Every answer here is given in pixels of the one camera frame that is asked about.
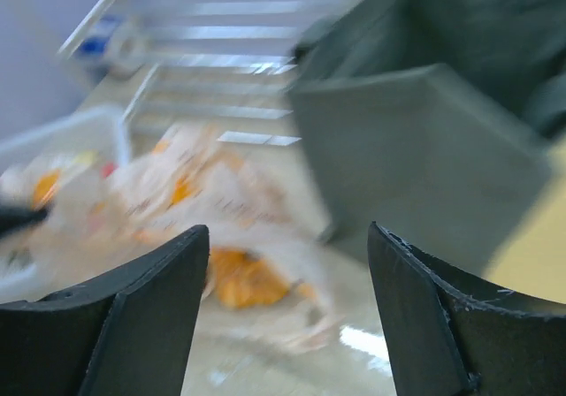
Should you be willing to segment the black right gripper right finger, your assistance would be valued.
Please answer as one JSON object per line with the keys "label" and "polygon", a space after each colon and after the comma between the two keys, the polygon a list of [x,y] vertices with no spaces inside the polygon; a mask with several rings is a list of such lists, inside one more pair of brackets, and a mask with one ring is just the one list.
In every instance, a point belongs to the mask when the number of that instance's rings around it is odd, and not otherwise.
{"label": "black right gripper right finger", "polygon": [[564,395],[564,305],[460,270],[376,224],[367,251],[397,394]]}

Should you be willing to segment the green fabric grocery bag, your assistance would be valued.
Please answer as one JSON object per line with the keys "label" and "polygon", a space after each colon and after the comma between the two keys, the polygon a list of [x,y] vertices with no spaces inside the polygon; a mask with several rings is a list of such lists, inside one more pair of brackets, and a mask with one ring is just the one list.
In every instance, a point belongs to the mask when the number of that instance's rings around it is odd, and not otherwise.
{"label": "green fabric grocery bag", "polygon": [[359,0],[295,54],[324,240],[360,260],[375,223],[485,273],[558,172],[565,0]]}

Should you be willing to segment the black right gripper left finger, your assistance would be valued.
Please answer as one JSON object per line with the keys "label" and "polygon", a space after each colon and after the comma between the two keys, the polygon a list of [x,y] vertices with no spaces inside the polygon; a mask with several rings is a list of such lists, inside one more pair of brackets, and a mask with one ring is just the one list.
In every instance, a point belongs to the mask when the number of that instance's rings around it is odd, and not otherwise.
{"label": "black right gripper left finger", "polygon": [[197,225],[89,281],[5,303],[2,394],[180,394],[208,259]]}

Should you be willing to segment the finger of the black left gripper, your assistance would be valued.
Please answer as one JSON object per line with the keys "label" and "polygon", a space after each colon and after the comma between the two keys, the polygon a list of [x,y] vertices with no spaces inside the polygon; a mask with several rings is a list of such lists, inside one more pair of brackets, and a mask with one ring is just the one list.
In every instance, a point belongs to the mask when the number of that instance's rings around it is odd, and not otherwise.
{"label": "finger of the black left gripper", "polygon": [[2,204],[0,209],[0,235],[5,237],[32,225],[37,225],[49,215],[49,209],[32,209],[23,206]]}

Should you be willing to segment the banana print plastic bag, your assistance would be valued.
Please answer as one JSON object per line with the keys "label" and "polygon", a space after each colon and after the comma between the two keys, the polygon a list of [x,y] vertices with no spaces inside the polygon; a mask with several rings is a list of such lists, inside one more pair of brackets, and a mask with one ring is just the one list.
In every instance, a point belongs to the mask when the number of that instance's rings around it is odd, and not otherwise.
{"label": "banana print plastic bag", "polygon": [[84,171],[51,200],[47,221],[28,243],[59,286],[205,225],[210,257],[200,333],[289,353],[324,347],[337,333],[322,247],[293,218],[280,186],[207,126],[172,126],[148,154],[109,176],[97,167]]}

